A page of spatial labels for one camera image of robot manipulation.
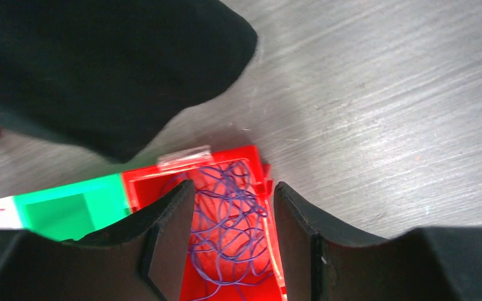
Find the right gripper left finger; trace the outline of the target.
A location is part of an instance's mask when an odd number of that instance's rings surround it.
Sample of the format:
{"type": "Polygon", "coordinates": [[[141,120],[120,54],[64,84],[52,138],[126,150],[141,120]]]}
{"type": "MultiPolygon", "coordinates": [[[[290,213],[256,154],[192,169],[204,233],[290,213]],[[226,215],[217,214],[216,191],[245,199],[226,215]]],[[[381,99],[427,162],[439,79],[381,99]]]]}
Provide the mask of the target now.
{"type": "Polygon", "coordinates": [[[178,300],[194,200],[185,180],[80,240],[0,230],[0,300],[178,300]]]}

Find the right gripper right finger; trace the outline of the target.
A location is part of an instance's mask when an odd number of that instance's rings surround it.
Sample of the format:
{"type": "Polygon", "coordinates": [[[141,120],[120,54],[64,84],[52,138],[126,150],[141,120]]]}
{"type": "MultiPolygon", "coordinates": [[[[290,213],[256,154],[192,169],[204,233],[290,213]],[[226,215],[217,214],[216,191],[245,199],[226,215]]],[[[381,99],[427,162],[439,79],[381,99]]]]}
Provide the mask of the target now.
{"type": "Polygon", "coordinates": [[[285,182],[274,210],[289,300],[482,300],[482,227],[420,227],[386,239],[285,182]]]}

